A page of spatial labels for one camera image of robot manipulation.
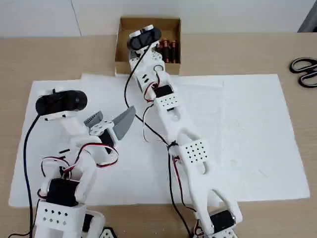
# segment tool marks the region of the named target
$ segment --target black cable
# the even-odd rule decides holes
[[[132,75],[134,74],[134,71],[137,69],[138,65],[139,65],[140,62],[142,61],[142,59],[143,59],[143,57],[145,56],[145,54],[149,51],[150,47],[151,47],[151,45],[149,45],[149,46],[145,49],[144,53],[141,55],[140,59],[138,60],[138,62],[137,62],[136,65],[134,66],[133,70],[131,71],[131,73],[130,73],[130,75],[129,75],[129,77],[128,77],[127,82],[125,83],[125,86],[124,86],[124,102],[125,102],[125,104],[126,104],[126,106],[127,106],[128,108],[130,107],[130,106],[129,106],[129,103],[128,103],[128,100],[127,100],[127,88],[128,88],[128,84],[129,84],[129,82],[130,82],[130,80],[131,80],[131,78],[132,78]],[[136,117],[140,122],[143,123],[143,120],[142,120],[137,114],[135,114],[135,117]],[[152,127],[150,127],[147,123],[144,123],[144,125],[146,125],[148,129],[150,129],[155,135],[157,135],[157,136],[167,145],[166,140],[165,140],[159,133],[157,133],[157,132],[156,132]]]
[[[36,212],[35,212],[34,222],[33,222],[33,224],[32,224],[31,229],[29,230],[29,232],[28,232],[28,233],[25,233],[25,234],[12,233],[12,234],[10,234],[10,235],[8,236],[8,238],[11,238],[11,237],[13,237],[13,236],[15,236],[15,237],[26,237],[27,235],[29,235],[30,233],[32,233],[33,228],[34,228],[34,226],[35,226],[35,220],[36,220],[36,214],[37,214],[38,207],[39,207],[39,202],[40,202],[40,199],[38,200],[38,203],[36,204]]]
[[[178,216],[180,217],[180,219],[182,220],[184,226],[186,227],[187,233],[189,238],[192,237],[191,232],[187,226],[187,223],[185,221],[185,219],[183,218],[182,214],[178,211],[175,202],[174,202],[174,196],[173,196],[173,189],[172,189],[172,175],[171,175],[171,169],[170,169],[170,154],[168,153],[168,178],[169,178],[169,192],[170,192],[170,198],[172,200],[172,204],[174,207],[174,210],[176,211],[176,213],[178,214]]]
[[[30,231],[28,234],[30,238],[32,238],[32,235],[33,235],[33,204],[32,204],[30,182],[29,182],[29,178],[28,178],[28,171],[27,171],[27,167],[26,167],[26,146],[27,146],[31,131],[32,131],[33,127],[35,126],[36,122],[39,120],[39,118],[40,118],[40,115],[37,115],[36,118],[34,119],[34,121],[32,122],[28,132],[26,133],[26,136],[24,139],[24,145],[23,145],[23,169],[24,169],[26,188],[28,191],[29,209],[30,209]]]

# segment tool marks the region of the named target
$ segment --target cardboard box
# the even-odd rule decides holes
[[[127,41],[129,34],[142,29],[148,25],[154,25],[162,32],[161,39],[167,38],[170,41],[177,40],[179,44],[179,62],[181,63],[181,21],[179,18],[171,17],[121,17],[117,35],[117,45],[115,51],[115,73],[129,74],[131,68],[128,62]],[[180,63],[165,63],[166,72],[169,74],[179,74]]]

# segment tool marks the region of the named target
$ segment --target red wire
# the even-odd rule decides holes
[[[38,192],[37,192],[38,197],[41,198],[41,199],[46,199],[47,196],[41,196],[40,195],[40,191],[41,191],[41,189],[39,189]]]
[[[197,230],[198,230],[198,229],[201,229],[201,230],[202,230],[202,228],[201,228],[200,226],[198,226],[198,224],[199,224],[199,220],[196,221],[196,224],[195,224],[195,226],[194,226],[194,235],[196,235],[196,236],[202,236],[202,235],[204,234],[203,231],[200,232],[199,234],[197,234]]]
[[[176,177],[177,177],[177,181],[178,181],[178,185],[179,185],[179,191],[180,191],[180,197],[181,197],[181,200],[182,200],[182,204],[183,204],[186,208],[188,208],[188,209],[190,209],[190,210],[196,212],[196,210],[195,210],[194,208],[191,208],[191,207],[186,206],[186,204],[185,204],[185,202],[184,202],[182,183],[181,183],[181,180],[180,180],[180,177],[179,177],[179,173],[178,173],[178,169],[177,169],[177,166],[176,166],[176,162],[177,162],[178,160],[180,160],[178,156],[173,157],[173,165],[174,165],[174,169],[175,169],[175,173],[176,173]]]
[[[76,164],[76,163],[78,162],[78,160],[79,160],[79,156],[80,156],[81,152],[85,149],[85,147],[90,146],[90,145],[95,145],[95,146],[107,146],[107,147],[110,147],[111,149],[113,149],[113,150],[118,154],[118,151],[117,151],[115,148],[113,148],[112,146],[109,146],[109,145],[107,145],[107,144],[103,144],[103,143],[87,143],[87,144],[84,144],[84,145],[80,148],[80,150],[79,150],[79,152],[78,152],[78,155],[77,155],[77,157],[76,157],[76,160],[75,160],[74,165],[71,166],[70,168],[68,168],[67,170],[64,170],[64,172],[68,172],[68,171],[71,171],[71,170],[74,169],[74,167],[76,166],[75,164]],[[111,165],[114,165],[116,162],[117,162],[117,160],[114,161],[114,162],[112,162],[112,163],[110,163],[110,164],[101,165],[100,167],[103,168],[103,167],[111,166]]]
[[[150,87],[156,88],[156,87],[158,87],[158,84],[155,83],[155,82],[152,82],[152,83],[150,83],[150,84],[147,86],[147,88],[145,89],[143,98],[144,98],[144,100],[147,101],[148,103],[153,102],[153,100],[150,100],[150,99],[146,99],[146,98],[145,98],[145,95],[147,94],[147,92],[148,92],[148,90],[149,90]]]
[[[158,72],[155,70],[155,67],[156,67],[156,66],[160,66],[160,67],[162,68],[162,70],[164,70],[164,67],[163,67],[162,65],[160,65],[160,64],[157,64],[157,65],[155,65],[154,68],[153,68],[153,70],[155,71],[155,74],[156,74],[156,76],[157,76],[157,78],[158,78],[158,87],[159,87],[159,85],[160,85],[160,78],[159,78]]]
[[[44,157],[43,159],[47,159],[47,158],[52,158],[52,159],[55,159],[55,160],[64,161],[64,162],[66,162],[67,165],[69,166],[69,163],[68,163],[66,160],[62,159],[63,157],[47,156],[47,157]],[[46,174],[45,174],[44,168],[43,168],[43,159],[42,159],[42,161],[41,161],[41,171],[42,171],[43,176],[46,178]]]
[[[106,165],[99,165],[99,164],[97,164],[97,167],[98,167],[98,168],[104,168],[104,167],[108,167],[108,166],[114,165],[114,164],[117,163],[117,162],[118,162],[118,159],[116,159],[114,162],[109,163],[109,164],[106,164]]]

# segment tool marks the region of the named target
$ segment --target white wall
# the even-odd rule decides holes
[[[114,34],[122,15],[180,16],[182,31],[296,32],[315,0],[73,0],[83,35]],[[0,0],[0,37],[79,36],[70,0]]]

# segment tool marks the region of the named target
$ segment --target white plastic part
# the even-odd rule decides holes
[[[135,32],[133,32],[133,33],[131,33],[131,34],[129,35],[129,38],[138,36],[138,35],[140,35],[140,34],[141,34],[141,31],[135,31]]]
[[[80,238],[85,219],[86,206],[79,204],[66,207],[40,201],[36,215],[35,238],[44,238],[49,229],[63,231],[63,237]]]
[[[145,49],[146,47],[139,50],[139,53],[144,52]],[[170,144],[176,141],[178,144],[178,146],[172,146],[169,152],[172,156],[179,156],[181,159],[188,177],[191,199],[197,211],[195,216],[200,220],[204,236],[212,238],[216,234],[214,234],[214,227],[207,208],[210,192],[225,203],[226,209],[230,211],[235,220],[235,224],[242,221],[242,214],[236,200],[217,186],[221,171],[214,159],[209,156],[207,143],[197,133],[196,126],[188,116],[180,95],[176,93],[176,87],[172,84],[169,74],[164,71],[164,62],[157,57],[157,54],[149,49],[139,63],[133,77],[140,85],[142,93],[146,93],[145,98],[154,100],[155,108],[167,132],[167,142]],[[138,59],[130,60],[131,70],[134,69],[137,62]],[[155,70],[157,65],[161,65],[163,71]],[[158,81],[157,76],[160,79],[159,86],[169,85],[172,88],[172,94],[156,98],[152,87],[148,86]],[[214,202],[211,205],[218,206],[219,203]]]
[[[79,122],[76,117],[66,117],[64,119],[61,119],[60,122],[70,136],[88,134],[88,128],[83,122]]]
[[[169,110],[179,105],[179,100],[176,93],[156,98],[154,102],[157,105],[157,107],[162,110]]]
[[[100,238],[114,238],[114,234],[112,233],[112,230],[110,229],[104,229],[102,234],[100,235]]]
[[[107,130],[113,141],[113,146],[117,147],[119,144],[119,140],[113,131],[113,126],[114,126],[114,123],[112,121],[103,120],[100,123],[91,127],[89,133],[94,136],[100,136],[105,130]]]
[[[83,151],[80,155],[80,160],[76,169],[82,172],[75,191],[76,201],[85,203],[87,196],[96,181],[96,162],[87,151]]]
[[[152,30],[154,27],[153,25],[148,25],[146,27],[143,28],[144,31],[148,31],[148,30]]]
[[[193,236],[193,238],[206,238],[207,236]],[[234,230],[231,228],[228,228],[226,230],[223,230],[221,232],[218,232],[216,234],[213,234],[213,238],[238,238],[235,234]]]
[[[46,177],[44,178],[42,182],[41,189],[40,189],[41,196],[46,196],[48,194],[51,180],[54,178],[60,177],[59,167],[52,168],[52,170],[53,172],[50,174],[50,176],[46,175]]]
[[[86,238],[97,238],[101,235],[104,225],[105,225],[105,217],[100,212],[95,211],[86,211],[86,214],[94,216],[90,222],[89,231]]]

